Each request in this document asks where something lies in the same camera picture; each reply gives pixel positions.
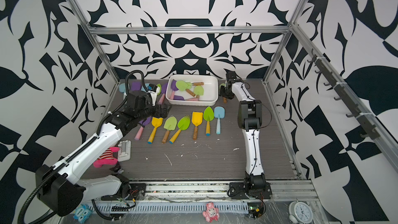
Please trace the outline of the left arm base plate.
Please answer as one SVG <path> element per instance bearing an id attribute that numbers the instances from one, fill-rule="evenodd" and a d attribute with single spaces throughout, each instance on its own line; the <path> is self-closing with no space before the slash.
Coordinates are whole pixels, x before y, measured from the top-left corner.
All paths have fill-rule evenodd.
<path id="1" fill-rule="evenodd" d="M 124 200 L 142 200 L 146 195 L 145 183 L 129 183 L 122 185 L 122 197 Z"/>

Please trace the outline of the green shovel yellow blue-tipped handle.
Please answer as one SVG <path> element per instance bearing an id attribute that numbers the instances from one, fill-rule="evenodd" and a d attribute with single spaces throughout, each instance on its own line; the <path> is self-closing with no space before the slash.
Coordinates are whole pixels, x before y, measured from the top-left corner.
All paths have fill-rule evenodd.
<path id="1" fill-rule="evenodd" d="M 203 118 L 206 121 L 206 136 L 210 136 L 210 122 L 214 119 L 214 111 L 208 106 L 203 114 Z"/>

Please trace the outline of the purple square shovel pink handle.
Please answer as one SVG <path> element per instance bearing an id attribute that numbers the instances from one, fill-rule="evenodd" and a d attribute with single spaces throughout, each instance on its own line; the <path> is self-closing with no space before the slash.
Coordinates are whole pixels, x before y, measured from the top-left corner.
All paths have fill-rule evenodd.
<path id="1" fill-rule="evenodd" d="M 140 82 L 132 82 L 131 84 L 130 84 L 130 92 L 133 92 L 133 91 L 141 91 L 141 89 L 142 89 L 142 84 L 140 83 Z"/>

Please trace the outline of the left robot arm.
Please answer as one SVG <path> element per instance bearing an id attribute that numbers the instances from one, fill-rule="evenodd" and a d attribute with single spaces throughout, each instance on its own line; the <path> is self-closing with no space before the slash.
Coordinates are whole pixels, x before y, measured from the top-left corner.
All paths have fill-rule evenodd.
<path id="1" fill-rule="evenodd" d="M 81 179 L 83 174 L 109 148 L 148 117 L 165 118 L 171 107 L 156 103 L 156 93 L 134 91 L 120 107 L 108 114 L 86 142 L 53 166 L 43 165 L 36 172 L 35 196 L 59 216 L 66 216 L 82 202 L 103 196 L 127 194 L 127 179 L 109 175 L 96 179 Z"/>

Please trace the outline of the yellow shovel wooden handle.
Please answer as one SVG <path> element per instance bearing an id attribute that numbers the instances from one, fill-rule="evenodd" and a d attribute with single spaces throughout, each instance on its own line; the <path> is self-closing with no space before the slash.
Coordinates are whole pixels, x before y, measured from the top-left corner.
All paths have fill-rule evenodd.
<path id="1" fill-rule="evenodd" d="M 202 121 L 203 121 L 203 113 L 202 112 L 193 112 L 192 113 L 192 123 L 194 124 L 193 140 L 195 140 L 195 141 L 198 138 L 199 125 L 202 124 Z"/>

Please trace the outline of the white plastic storage box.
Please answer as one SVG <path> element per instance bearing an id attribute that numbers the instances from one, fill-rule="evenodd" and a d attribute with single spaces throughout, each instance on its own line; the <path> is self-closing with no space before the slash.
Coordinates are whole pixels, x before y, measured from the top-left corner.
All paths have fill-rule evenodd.
<path id="1" fill-rule="evenodd" d="M 172 93 L 171 90 L 171 83 L 172 80 L 183 80 L 187 83 L 192 84 L 191 91 L 194 92 L 194 87 L 195 86 L 202 86 L 204 89 L 204 94 L 199 98 L 198 101 L 176 101 L 176 100 L 171 100 L 170 96 Z M 188 106 L 213 106 L 215 105 L 216 101 L 218 100 L 219 97 L 219 90 L 218 90 L 219 84 L 218 80 L 214 76 L 210 75 L 173 75 L 169 78 L 169 83 L 167 86 L 166 94 L 165 97 L 168 100 L 169 103 L 174 104 L 174 105 L 188 105 Z M 188 94 L 185 91 L 176 91 L 175 95 L 180 95 L 183 96 L 185 99 L 193 98 L 190 94 Z"/>

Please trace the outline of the purple pointed shovel pink handle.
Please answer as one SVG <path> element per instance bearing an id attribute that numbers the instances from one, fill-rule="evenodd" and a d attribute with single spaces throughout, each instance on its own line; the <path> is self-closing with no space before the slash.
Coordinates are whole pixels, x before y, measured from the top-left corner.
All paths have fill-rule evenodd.
<path id="1" fill-rule="evenodd" d="M 140 129 L 138 130 L 134 140 L 136 140 L 136 141 L 140 140 L 145 126 L 151 122 L 151 119 L 152 119 L 152 117 L 148 117 L 145 120 L 142 120 L 142 121 L 139 122 Z"/>

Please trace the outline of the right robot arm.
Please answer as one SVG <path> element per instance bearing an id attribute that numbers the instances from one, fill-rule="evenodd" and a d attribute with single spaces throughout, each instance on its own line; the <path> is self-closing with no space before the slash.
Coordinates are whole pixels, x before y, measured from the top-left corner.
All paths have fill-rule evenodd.
<path id="1" fill-rule="evenodd" d="M 234 71 L 226 73 L 226 82 L 219 95 L 239 101 L 237 124 L 242 130 L 246 149 L 245 188 L 247 191 L 266 187 L 266 179 L 260 155 L 260 128 L 262 127 L 262 102 L 248 91 L 245 82 Z"/>

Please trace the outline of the green pointed shovel yellow handle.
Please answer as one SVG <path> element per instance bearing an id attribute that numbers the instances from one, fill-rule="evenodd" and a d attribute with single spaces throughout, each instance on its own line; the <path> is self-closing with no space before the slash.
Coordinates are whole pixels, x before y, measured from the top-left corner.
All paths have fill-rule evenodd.
<path id="1" fill-rule="evenodd" d="M 169 141 L 171 144 L 173 144 L 177 140 L 177 138 L 178 138 L 179 134 L 181 133 L 181 131 L 187 130 L 189 128 L 190 121 L 191 120 L 190 120 L 190 116 L 189 115 L 186 115 L 186 116 L 182 117 L 179 120 L 178 125 L 177 125 L 178 126 L 178 131 L 173 135 L 173 137 Z"/>

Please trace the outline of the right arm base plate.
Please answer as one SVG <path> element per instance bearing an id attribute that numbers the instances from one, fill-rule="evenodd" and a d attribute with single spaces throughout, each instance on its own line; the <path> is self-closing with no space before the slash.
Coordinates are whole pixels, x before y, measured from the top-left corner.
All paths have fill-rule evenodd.
<path id="1" fill-rule="evenodd" d="M 244 183 L 229 183 L 227 195 L 233 200 L 269 200 L 272 195 L 272 190 L 269 183 L 266 183 L 266 186 L 263 189 L 248 189 Z"/>

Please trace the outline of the teal square shovel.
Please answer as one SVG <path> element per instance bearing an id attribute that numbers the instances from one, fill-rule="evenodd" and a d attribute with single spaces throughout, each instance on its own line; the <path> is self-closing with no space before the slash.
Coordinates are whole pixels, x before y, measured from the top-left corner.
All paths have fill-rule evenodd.
<path id="1" fill-rule="evenodd" d="M 125 85 L 125 83 L 121 83 L 119 85 L 119 92 L 121 92 L 123 94 L 126 94 L 126 85 Z"/>

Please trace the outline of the light blue pointed shovel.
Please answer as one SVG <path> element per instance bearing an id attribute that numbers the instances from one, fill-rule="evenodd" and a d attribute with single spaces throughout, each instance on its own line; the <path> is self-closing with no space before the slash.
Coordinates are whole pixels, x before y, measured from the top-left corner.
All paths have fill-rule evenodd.
<path id="1" fill-rule="evenodd" d="M 214 109 L 214 115 L 215 118 L 217 119 L 217 126 L 216 126 L 216 134 L 220 135 L 221 134 L 221 119 L 225 117 L 225 109 L 222 106 L 217 106 Z"/>

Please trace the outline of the green shovel brown wooden handle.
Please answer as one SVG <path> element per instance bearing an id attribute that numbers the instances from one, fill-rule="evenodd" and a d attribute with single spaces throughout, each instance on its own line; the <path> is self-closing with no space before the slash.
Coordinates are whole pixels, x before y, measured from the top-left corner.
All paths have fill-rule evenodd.
<path id="1" fill-rule="evenodd" d="M 222 83 L 219 85 L 219 92 L 221 92 L 221 87 L 225 87 L 226 84 Z M 222 97 L 223 98 L 223 103 L 227 103 L 227 98 Z"/>

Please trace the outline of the yellow toy shovel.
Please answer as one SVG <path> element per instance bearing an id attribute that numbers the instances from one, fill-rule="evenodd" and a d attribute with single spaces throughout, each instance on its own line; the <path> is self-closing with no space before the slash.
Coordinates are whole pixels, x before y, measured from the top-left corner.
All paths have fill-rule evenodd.
<path id="1" fill-rule="evenodd" d="M 152 142 L 155 138 L 157 129 L 162 125 L 162 123 L 163 123 L 163 118 L 155 118 L 155 117 L 152 118 L 151 124 L 153 126 L 153 131 L 147 141 L 149 144 L 152 144 Z"/>

